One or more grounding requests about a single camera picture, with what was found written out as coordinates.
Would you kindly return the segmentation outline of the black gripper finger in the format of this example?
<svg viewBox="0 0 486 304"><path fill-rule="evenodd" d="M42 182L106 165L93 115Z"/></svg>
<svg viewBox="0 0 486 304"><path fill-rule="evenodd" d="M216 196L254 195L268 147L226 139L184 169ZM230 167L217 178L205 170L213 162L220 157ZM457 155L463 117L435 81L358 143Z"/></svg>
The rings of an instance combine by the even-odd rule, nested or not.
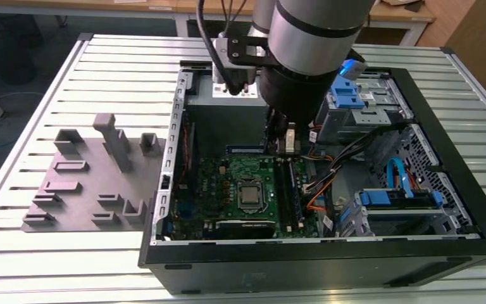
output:
<svg viewBox="0 0 486 304"><path fill-rule="evenodd" d="M266 117L266 152L270 155L277 154L277 139L285 134L285 115L276 111L269 110Z"/></svg>
<svg viewBox="0 0 486 304"><path fill-rule="evenodd" d="M289 122L286 126L282 143L280 145L281 155L298 155L301 152L301 143L297 138L296 123Z"/></svg>

